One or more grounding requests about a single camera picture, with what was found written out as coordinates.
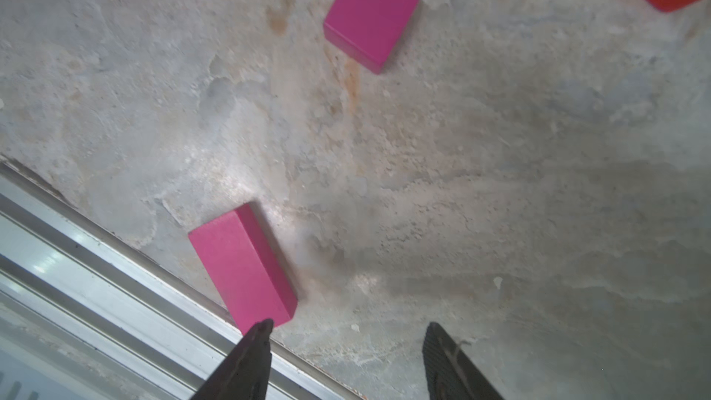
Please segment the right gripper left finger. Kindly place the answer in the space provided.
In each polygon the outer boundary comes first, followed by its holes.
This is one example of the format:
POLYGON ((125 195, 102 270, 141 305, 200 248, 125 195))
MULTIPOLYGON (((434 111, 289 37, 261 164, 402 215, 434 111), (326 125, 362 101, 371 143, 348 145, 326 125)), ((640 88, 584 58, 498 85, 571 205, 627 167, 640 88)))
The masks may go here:
POLYGON ((270 380, 271 319, 256 323, 191 400, 265 400, 270 380))

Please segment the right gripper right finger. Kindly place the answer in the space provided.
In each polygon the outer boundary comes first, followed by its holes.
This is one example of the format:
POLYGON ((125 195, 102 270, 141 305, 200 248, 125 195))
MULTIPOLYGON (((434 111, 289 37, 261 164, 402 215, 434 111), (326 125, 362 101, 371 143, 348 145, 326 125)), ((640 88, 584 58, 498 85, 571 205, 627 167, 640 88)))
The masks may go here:
POLYGON ((431 400, 503 400, 492 383, 437 322, 426 330, 423 364, 431 400))

